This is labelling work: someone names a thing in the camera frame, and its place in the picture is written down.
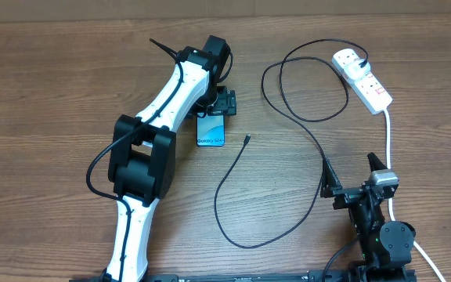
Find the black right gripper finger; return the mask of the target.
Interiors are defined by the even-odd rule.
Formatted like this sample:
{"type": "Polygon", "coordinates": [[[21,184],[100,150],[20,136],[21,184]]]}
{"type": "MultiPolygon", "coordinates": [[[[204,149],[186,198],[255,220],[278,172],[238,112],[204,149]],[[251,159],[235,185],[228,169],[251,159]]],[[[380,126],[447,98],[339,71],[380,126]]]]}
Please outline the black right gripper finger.
{"type": "Polygon", "coordinates": [[[370,170],[372,172],[385,170],[387,165],[384,164],[374,152],[370,152],[367,154],[370,170]]]}
{"type": "Polygon", "coordinates": [[[332,197],[335,190],[341,190],[342,185],[338,179],[330,161],[327,158],[323,159],[323,179],[321,184],[321,197],[332,197]]]}

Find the Samsung Galaxy smartphone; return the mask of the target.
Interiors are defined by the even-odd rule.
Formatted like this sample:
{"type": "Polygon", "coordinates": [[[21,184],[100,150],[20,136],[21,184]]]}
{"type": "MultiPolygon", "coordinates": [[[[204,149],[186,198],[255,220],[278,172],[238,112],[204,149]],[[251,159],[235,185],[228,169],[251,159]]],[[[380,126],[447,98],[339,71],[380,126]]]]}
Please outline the Samsung Galaxy smartphone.
{"type": "Polygon", "coordinates": [[[222,115],[197,116],[197,145],[200,147],[220,147],[226,143],[225,117],[222,115]]]}

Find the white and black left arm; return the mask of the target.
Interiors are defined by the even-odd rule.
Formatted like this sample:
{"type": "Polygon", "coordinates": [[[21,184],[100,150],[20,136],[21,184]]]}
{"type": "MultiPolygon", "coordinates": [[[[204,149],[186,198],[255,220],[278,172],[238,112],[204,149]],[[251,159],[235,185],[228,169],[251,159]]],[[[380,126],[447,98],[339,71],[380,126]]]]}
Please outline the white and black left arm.
{"type": "Polygon", "coordinates": [[[113,255],[101,281],[141,281],[148,270],[148,243],[157,206],[171,187],[176,167],[176,133],[185,119],[236,114],[236,96],[222,82],[233,54],[211,35],[204,47],[164,48],[175,62],[166,85],[135,116],[114,126],[107,177],[114,185],[117,229],[113,255]]]}

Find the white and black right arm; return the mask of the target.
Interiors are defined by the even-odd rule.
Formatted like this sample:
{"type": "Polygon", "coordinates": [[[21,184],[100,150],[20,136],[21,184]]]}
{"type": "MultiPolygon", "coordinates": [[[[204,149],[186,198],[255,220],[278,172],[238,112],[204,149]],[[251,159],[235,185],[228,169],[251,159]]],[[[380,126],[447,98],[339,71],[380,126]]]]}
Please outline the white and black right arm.
{"type": "Polygon", "coordinates": [[[370,177],[361,186],[344,188],[330,161],[323,159],[320,196],[332,198],[335,210],[346,209],[356,232],[328,261],[322,281],[415,281],[411,263],[416,230],[407,222],[386,221],[381,210],[383,201],[391,200],[399,187],[399,178],[374,153],[367,154],[370,177]],[[330,272],[329,268],[354,244],[361,248],[362,259],[350,262],[346,270],[330,272]]]}

